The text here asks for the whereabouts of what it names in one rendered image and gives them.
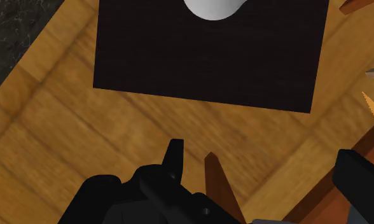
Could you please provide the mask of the brown wooden table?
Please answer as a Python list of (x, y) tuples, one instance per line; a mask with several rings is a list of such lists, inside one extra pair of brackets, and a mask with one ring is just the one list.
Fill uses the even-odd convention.
[[(374, 126), (351, 150), (374, 164)], [(246, 222), (213, 153), (205, 158), (205, 184), (208, 196), (235, 217), (237, 224), (347, 224), (350, 202), (333, 184), (334, 166), (282, 220)]]

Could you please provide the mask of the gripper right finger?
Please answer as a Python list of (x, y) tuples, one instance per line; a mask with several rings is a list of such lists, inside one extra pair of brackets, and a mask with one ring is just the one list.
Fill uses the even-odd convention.
[(332, 181), (350, 202), (347, 224), (374, 224), (374, 164), (354, 150), (339, 150)]

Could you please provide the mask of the black robot stand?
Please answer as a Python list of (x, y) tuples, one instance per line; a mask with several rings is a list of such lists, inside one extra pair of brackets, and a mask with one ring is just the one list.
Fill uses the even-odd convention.
[(247, 0), (208, 21), (183, 0), (100, 0), (93, 86), (309, 113), (329, 0)]

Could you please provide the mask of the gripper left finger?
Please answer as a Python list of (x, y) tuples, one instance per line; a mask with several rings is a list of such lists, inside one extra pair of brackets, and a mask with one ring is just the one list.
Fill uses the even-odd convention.
[(184, 141), (171, 139), (160, 165), (139, 167), (125, 183), (112, 174), (86, 179), (57, 224), (169, 224), (141, 190), (144, 176), (163, 171), (181, 182)]

